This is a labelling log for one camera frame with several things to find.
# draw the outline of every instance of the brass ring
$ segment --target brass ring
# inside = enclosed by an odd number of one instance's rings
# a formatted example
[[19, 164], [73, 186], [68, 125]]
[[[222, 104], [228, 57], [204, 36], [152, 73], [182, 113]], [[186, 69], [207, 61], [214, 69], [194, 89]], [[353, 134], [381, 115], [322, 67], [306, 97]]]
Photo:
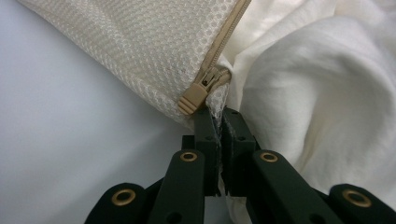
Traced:
[[[352, 198], [351, 195], [356, 195], [356, 196], [361, 197], [362, 201], [358, 201], [358, 200]], [[369, 198], [367, 198], [365, 195], [357, 192], [356, 190], [345, 189], [343, 191], [343, 196], [347, 201], [349, 201], [350, 203], [353, 203], [359, 207], [370, 207], [372, 205], [372, 202]]]
[[[119, 196], [122, 193], [129, 194], [129, 197], [122, 200], [119, 199]], [[136, 197], [136, 193], [132, 189], [121, 189], [113, 195], [113, 197], [111, 198], [111, 202], [113, 202], [116, 206], [124, 206], [128, 203], [131, 203], [135, 197]]]
[[193, 152], [185, 152], [180, 155], [180, 158], [183, 161], [195, 161], [198, 158], [198, 156], [197, 156], [197, 154], [195, 154]]
[[263, 152], [260, 155], [260, 158], [262, 158], [262, 160], [268, 161], [268, 162], [276, 162], [277, 161], [277, 156], [272, 153], [269, 153], [269, 152]]

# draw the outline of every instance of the zipper teeth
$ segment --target zipper teeth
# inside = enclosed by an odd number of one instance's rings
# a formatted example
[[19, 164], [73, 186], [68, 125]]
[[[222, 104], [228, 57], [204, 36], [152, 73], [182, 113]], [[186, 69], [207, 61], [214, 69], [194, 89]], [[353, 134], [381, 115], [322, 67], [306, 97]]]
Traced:
[[222, 41], [219, 45], [219, 48], [216, 51], [215, 56], [213, 57], [212, 61], [210, 62], [209, 67], [213, 67], [216, 65], [216, 62], [218, 61], [220, 54], [224, 50], [224, 47], [225, 47], [226, 43], [228, 42], [228, 40], [230, 39], [231, 34], [233, 33], [233, 30], [235, 29], [236, 25], [239, 23], [239, 21], [241, 20], [242, 16], [245, 13], [245, 11], [247, 10], [250, 1], [251, 0], [246, 0], [244, 5], [241, 7], [241, 10], [239, 10], [238, 15], [233, 20], [233, 24], [230, 26], [230, 28], [227, 31], [227, 34], [222, 39]]

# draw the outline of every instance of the tan zipper pull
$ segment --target tan zipper pull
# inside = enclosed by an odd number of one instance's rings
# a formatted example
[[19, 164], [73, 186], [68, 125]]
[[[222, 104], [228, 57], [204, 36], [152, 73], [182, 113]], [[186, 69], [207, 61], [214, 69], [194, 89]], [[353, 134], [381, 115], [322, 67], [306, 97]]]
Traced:
[[211, 67], [204, 76], [194, 81], [178, 100], [178, 109], [184, 115], [193, 114], [205, 101], [207, 95], [216, 87], [230, 80], [231, 74], [227, 68]]

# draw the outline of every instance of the zipper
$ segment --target zipper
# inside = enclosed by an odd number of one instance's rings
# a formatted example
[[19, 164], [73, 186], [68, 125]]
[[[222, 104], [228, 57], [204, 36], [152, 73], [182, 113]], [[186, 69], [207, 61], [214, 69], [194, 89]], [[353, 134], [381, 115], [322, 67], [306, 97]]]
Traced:
[[248, 8], [250, 1], [240, 0], [235, 4], [233, 11], [222, 25], [218, 36], [216, 36], [210, 50], [207, 52], [198, 75], [178, 100], [178, 109], [184, 115], [193, 114], [204, 104], [209, 93], [231, 79], [230, 71], [225, 67], [216, 65], [216, 63], [233, 30]]

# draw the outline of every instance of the mesh laundry bag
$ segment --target mesh laundry bag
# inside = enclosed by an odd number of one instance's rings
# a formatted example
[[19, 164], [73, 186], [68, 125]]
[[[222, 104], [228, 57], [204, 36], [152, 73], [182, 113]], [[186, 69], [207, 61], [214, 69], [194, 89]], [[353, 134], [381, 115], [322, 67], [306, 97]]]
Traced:
[[216, 63], [249, 0], [20, 2], [166, 116], [190, 126], [206, 101], [219, 118], [231, 75]]

